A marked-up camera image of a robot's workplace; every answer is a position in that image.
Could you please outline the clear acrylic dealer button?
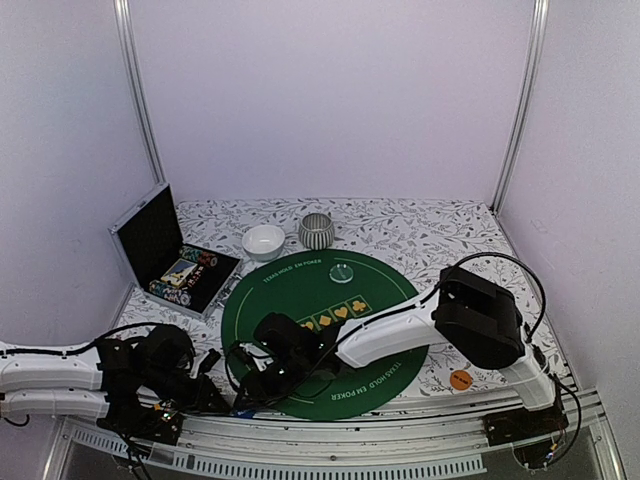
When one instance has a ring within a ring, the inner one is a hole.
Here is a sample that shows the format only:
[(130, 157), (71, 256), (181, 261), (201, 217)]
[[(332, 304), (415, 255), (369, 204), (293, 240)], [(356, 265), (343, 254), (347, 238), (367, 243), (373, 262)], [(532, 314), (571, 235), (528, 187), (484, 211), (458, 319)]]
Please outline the clear acrylic dealer button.
[(354, 270), (346, 263), (337, 263), (330, 268), (329, 278), (335, 283), (349, 283), (354, 278)]

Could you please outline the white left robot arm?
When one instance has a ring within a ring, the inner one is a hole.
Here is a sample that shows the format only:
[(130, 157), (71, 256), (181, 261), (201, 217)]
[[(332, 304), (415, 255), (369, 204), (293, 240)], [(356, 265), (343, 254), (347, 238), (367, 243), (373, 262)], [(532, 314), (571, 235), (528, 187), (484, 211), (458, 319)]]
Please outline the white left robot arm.
[(145, 326), (144, 335), (121, 339), (114, 329), (67, 347), (2, 344), (2, 413), (85, 416), (128, 434), (168, 425), (180, 413), (229, 413), (207, 374), (219, 354), (197, 355), (176, 325)]

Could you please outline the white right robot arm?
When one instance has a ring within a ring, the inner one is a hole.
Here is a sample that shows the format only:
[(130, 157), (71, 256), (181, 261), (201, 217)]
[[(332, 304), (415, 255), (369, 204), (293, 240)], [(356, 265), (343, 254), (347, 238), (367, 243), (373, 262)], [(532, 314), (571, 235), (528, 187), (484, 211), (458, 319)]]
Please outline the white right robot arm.
[(257, 325), (259, 355), (241, 341), (229, 349), (249, 372), (236, 385), (237, 409), (271, 407), (316, 374), (335, 377), (419, 347), (449, 343), (472, 365), (496, 370), (519, 396), (517, 427), (537, 436), (562, 408), (565, 388), (534, 344), (507, 289), (464, 269), (464, 261), (441, 270), (433, 289), (380, 313), (334, 319), (313, 331), (282, 313)]

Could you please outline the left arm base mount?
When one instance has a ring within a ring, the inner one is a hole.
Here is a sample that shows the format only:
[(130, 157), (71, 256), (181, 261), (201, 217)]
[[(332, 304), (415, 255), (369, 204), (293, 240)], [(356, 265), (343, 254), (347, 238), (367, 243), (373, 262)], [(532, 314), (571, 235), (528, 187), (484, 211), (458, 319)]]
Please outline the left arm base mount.
[(140, 404), (111, 404), (105, 417), (96, 425), (123, 437), (149, 440), (175, 446), (182, 431), (184, 416), (156, 410)]

